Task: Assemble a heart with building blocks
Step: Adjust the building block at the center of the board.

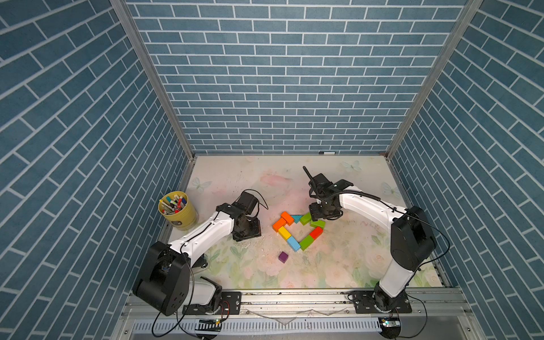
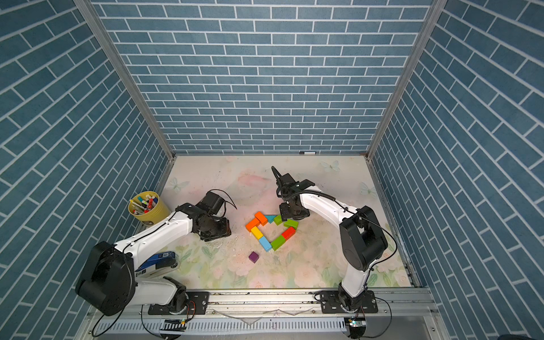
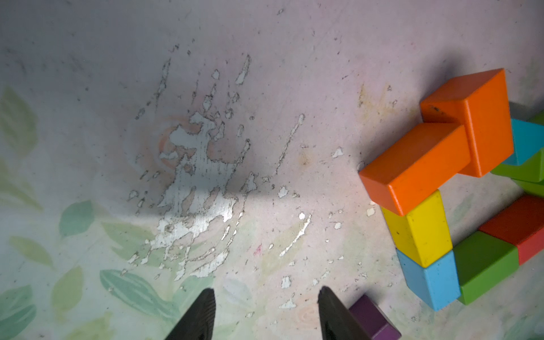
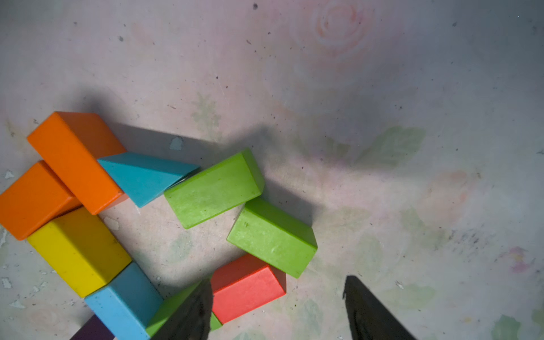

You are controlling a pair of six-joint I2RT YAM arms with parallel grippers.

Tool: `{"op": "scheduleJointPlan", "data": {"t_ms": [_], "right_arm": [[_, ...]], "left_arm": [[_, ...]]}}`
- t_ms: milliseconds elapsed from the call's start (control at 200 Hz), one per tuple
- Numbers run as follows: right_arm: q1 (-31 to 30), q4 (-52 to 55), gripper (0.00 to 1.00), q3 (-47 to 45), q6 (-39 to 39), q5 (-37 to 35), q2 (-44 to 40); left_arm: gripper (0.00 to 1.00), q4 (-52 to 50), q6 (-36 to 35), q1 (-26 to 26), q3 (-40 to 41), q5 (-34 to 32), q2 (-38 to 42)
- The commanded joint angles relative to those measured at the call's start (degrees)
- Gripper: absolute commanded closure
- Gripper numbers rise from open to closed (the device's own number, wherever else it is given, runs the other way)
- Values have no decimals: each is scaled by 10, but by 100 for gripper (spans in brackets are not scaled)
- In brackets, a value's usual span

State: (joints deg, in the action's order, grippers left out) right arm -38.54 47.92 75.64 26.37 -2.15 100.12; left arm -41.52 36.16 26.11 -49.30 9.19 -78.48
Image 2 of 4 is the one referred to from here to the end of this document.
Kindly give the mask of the purple cube block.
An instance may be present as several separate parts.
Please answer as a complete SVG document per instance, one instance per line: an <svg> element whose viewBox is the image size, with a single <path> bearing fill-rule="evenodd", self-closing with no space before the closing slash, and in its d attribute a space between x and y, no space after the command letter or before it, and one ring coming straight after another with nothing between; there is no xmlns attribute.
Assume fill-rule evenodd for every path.
<svg viewBox="0 0 544 340"><path fill-rule="evenodd" d="M249 256L248 256L249 260L252 262L252 263L256 263L258 260L259 260L259 255L256 253L256 252L252 252Z"/></svg>

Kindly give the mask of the green block front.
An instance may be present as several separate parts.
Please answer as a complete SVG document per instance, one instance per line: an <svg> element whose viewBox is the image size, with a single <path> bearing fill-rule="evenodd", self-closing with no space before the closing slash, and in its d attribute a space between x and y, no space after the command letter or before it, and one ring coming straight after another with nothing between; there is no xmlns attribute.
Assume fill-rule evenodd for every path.
<svg viewBox="0 0 544 340"><path fill-rule="evenodd" d="M283 235L279 235L274 241L271 242L272 249L278 250L282 245L286 243L286 239Z"/></svg>

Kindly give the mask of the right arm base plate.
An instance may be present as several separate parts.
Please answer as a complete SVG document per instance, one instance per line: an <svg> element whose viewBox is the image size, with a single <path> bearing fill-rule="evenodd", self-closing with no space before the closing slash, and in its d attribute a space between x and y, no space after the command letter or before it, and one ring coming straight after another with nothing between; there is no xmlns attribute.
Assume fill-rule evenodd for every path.
<svg viewBox="0 0 544 340"><path fill-rule="evenodd" d="M357 297L351 297L343 290L321 290L314 294L323 314L378 312L376 298L372 290L366 290Z"/></svg>

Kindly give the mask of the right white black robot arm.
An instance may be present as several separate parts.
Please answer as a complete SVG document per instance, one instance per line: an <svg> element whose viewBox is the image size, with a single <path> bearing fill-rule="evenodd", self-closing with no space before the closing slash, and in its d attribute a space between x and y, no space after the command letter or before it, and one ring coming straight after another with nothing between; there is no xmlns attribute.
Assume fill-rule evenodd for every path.
<svg viewBox="0 0 544 340"><path fill-rule="evenodd" d="M276 179L276 195L283 200L279 205L282 221L300 221L314 212L338 227L342 253L348 262L339 284L339 301L348 312L361 309L371 271L388 248L387 231L368 206L348 207L312 181L296 181L276 167L271 170Z"/></svg>

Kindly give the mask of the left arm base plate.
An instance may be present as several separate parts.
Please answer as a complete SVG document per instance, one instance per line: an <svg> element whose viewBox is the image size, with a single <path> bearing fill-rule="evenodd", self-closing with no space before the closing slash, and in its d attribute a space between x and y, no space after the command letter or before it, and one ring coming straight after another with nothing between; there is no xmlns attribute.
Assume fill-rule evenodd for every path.
<svg viewBox="0 0 544 340"><path fill-rule="evenodd" d="M210 293L208 291L189 291L186 297L182 298L180 310L174 310L170 305L151 305L147 314L149 315L204 315L208 308Z"/></svg>

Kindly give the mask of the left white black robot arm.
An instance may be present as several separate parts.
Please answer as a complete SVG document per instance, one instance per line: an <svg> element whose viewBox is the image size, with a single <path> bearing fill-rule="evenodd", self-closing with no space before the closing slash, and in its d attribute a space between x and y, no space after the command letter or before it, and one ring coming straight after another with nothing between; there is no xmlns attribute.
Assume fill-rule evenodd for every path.
<svg viewBox="0 0 544 340"><path fill-rule="evenodd" d="M186 287L169 276L151 278L145 262L173 241L195 234L209 242L231 234L225 200L208 191L197 204L185 203L151 228L113 244L99 242L86 260L76 294L105 316L129 305L158 305L169 314L188 305Z"/></svg>

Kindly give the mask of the green block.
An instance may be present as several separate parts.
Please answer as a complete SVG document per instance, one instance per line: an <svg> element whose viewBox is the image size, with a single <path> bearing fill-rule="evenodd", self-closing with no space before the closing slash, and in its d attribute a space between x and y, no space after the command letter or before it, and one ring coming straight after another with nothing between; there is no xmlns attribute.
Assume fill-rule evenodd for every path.
<svg viewBox="0 0 544 340"><path fill-rule="evenodd" d="M285 222L283 223L283 225L284 225L286 228L297 229L297 228L298 228L298 225L299 225L299 222L298 222L298 221L295 221L295 220L288 219L287 221L285 221Z"/></svg>
<svg viewBox="0 0 544 340"><path fill-rule="evenodd" d="M283 219L281 217L281 215L276 215L276 217L273 219L274 223L276 225L280 225L280 224L283 224Z"/></svg>
<svg viewBox="0 0 544 340"><path fill-rule="evenodd" d="M283 235L279 235L274 241L271 242L272 249L278 250L282 245L286 243L286 239Z"/></svg>

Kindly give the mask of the light blue block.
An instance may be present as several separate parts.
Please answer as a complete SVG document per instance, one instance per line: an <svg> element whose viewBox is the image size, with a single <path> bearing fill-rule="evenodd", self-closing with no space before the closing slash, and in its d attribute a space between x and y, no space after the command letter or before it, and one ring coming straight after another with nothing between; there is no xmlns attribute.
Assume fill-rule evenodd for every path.
<svg viewBox="0 0 544 340"><path fill-rule="evenodd" d="M266 252L269 252L270 250L272 250L272 245L271 245L271 243L268 241L268 239L266 239L265 236L259 238L259 244L263 247L263 249L264 249Z"/></svg>

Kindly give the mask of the yellow block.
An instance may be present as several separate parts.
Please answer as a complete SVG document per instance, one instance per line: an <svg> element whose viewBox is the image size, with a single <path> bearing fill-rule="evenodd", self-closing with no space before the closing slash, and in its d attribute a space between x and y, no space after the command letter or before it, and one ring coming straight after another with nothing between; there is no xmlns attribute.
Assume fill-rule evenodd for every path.
<svg viewBox="0 0 544 340"><path fill-rule="evenodd" d="M253 236L255 236L257 240L260 240L261 238L264 237L263 233L260 231L258 227L253 227L252 229L250 229L250 232L252 233Z"/></svg>

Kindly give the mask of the orange block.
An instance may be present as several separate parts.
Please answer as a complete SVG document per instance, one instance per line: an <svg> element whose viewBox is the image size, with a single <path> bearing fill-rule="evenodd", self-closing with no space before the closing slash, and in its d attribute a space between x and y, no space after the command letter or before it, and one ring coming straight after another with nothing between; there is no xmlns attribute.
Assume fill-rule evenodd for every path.
<svg viewBox="0 0 544 340"><path fill-rule="evenodd" d="M253 228L257 228L261 224L258 218L254 218L246 224L246 230L250 232Z"/></svg>
<svg viewBox="0 0 544 340"><path fill-rule="evenodd" d="M257 212L254 214L254 216L260 222L261 225L267 225L269 223L268 218L262 212Z"/></svg>

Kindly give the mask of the red block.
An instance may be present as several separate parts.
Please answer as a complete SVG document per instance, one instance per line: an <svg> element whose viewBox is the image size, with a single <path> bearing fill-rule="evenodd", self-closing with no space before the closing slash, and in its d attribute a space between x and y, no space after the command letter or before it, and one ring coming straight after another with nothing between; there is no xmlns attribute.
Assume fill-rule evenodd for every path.
<svg viewBox="0 0 544 340"><path fill-rule="evenodd" d="M282 238L286 241L292 238L292 236L296 233L296 228L289 227L286 231L282 233Z"/></svg>

